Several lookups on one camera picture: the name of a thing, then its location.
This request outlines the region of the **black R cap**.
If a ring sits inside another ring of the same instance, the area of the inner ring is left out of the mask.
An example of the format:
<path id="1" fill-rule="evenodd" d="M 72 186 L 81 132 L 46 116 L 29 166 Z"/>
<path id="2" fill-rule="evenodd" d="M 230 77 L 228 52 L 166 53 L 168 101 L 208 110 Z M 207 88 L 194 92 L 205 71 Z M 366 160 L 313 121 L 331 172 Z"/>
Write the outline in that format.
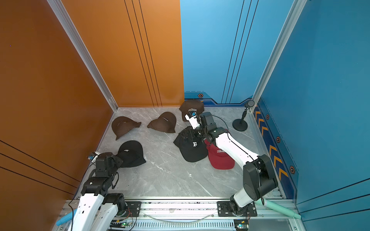
<path id="1" fill-rule="evenodd" d="M 190 150 L 180 150 L 183 158 L 187 162 L 198 162 L 208 156 L 208 150 L 203 139 L 196 136 L 196 140 L 198 142 L 198 145 L 196 147 L 193 147 Z"/>

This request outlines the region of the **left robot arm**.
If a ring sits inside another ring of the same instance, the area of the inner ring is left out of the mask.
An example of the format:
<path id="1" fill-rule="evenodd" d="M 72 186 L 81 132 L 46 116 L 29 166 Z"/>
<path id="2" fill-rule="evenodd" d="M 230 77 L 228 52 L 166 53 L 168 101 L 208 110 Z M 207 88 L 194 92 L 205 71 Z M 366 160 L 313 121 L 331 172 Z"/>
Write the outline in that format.
<path id="1" fill-rule="evenodd" d="M 95 154 L 93 175 L 83 184 L 79 205 L 72 212 L 70 231 L 107 231 L 127 204 L 122 193 L 108 193 L 123 161 L 113 153 Z"/>

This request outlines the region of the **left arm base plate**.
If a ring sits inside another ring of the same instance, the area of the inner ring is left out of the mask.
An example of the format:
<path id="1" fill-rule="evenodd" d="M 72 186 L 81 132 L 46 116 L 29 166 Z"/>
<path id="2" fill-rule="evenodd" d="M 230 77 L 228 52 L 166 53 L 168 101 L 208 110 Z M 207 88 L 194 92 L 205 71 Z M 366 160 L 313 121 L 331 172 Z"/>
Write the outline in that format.
<path id="1" fill-rule="evenodd" d="M 126 201 L 126 210 L 122 214 L 121 218 L 133 217 L 137 218 L 141 211 L 141 201 Z"/>

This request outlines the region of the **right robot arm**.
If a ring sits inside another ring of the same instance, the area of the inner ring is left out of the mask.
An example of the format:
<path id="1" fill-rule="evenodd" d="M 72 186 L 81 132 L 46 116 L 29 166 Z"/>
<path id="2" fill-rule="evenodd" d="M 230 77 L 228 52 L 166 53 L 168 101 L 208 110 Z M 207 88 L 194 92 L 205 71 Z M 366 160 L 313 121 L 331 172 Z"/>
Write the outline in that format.
<path id="1" fill-rule="evenodd" d="M 225 151 L 243 170 L 242 189 L 230 197 L 229 206 L 234 215 L 246 215 L 250 204 L 263 201 L 266 194 L 278 187 L 271 159 L 240 144 L 232 137 L 229 129 L 217 126 L 210 112 L 197 115 L 192 111 L 185 118 L 197 135 Z"/>

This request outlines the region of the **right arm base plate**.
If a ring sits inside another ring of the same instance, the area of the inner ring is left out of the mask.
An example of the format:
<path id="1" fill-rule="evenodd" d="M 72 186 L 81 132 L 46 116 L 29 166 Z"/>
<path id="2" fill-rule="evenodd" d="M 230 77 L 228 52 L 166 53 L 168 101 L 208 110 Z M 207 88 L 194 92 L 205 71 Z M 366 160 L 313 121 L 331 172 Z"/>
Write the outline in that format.
<path id="1" fill-rule="evenodd" d="M 254 203 L 249 203 L 241 208 L 232 201 L 218 201 L 217 212 L 219 217 L 257 217 Z"/>

